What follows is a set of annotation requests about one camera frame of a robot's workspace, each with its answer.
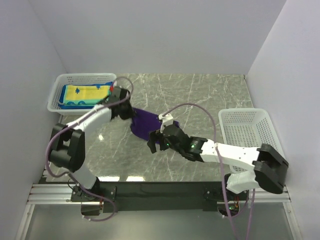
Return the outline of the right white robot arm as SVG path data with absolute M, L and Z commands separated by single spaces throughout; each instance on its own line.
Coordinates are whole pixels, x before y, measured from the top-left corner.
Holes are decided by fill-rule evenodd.
M 271 145 L 240 147 L 213 140 L 188 136 L 178 126 L 171 124 L 149 133 L 147 142 L 152 153 L 159 149 L 172 149 L 192 162 L 219 163 L 243 169 L 225 178 L 220 194 L 231 200 L 245 190 L 261 188 L 272 194 L 282 194 L 289 163 Z

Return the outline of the purple towel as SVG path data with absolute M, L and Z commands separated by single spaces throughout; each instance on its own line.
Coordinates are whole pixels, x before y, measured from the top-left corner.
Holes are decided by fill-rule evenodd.
M 139 108 L 133 108 L 136 115 L 132 118 L 132 123 L 130 126 L 131 132 L 138 138 L 146 140 L 149 139 L 149 133 L 155 130 L 160 130 L 161 122 L 158 119 L 159 114 L 155 114 L 146 110 Z M 179 126 L 179 123 L 173 120 L 173 125 Z

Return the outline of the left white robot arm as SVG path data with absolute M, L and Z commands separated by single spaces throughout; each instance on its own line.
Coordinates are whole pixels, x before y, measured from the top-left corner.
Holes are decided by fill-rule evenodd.
M 89 201 L 102 197 L 100 180 L 85 166 L 86 134 L 116 117 L 127 120 L 135 116 L 130 103 L 131 92 L 119 86 L 101 99 L 90 111 L 68 124 L 54 126 L 45 150 L 45 166 L 54 178 L 69 176 L 79 184 Z

